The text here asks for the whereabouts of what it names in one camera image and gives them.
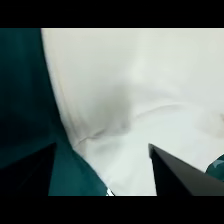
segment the white fabric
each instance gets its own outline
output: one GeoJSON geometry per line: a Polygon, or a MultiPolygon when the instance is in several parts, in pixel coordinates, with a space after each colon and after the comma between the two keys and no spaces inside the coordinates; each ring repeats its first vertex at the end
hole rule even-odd
{"type": "Polygon", "coordinates": [[[116,195],[155,195],[148,143],[224,154],[223,29],[43,29],[70,142],[116,195]]]}

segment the black object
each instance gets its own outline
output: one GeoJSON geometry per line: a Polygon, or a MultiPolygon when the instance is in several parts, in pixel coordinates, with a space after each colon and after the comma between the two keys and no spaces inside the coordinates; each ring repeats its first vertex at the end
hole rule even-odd
{"type": "Polygon", "coordinates": [[[224,196],[224,183],[149,144],[158,196],[224,196]]]}

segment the white cloth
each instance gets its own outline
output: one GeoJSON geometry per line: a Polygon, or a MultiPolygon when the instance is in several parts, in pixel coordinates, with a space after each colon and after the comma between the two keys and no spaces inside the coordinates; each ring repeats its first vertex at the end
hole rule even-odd
{"type": "Polygon", "coordinates": [[[224,154],[223,29],[43,29],[62,122],[116,195],[155,195],[148,143],[205,171],[224,154]]]}

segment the white garment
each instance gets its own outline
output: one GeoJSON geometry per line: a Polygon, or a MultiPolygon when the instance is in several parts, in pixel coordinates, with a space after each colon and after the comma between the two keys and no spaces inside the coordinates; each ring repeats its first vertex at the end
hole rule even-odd
{"type": "Polygon", "coordinates": [[[155,195],[148,143],[224,154],[223,29],[43,29],[69,140],[115,195],[155,195]]]}

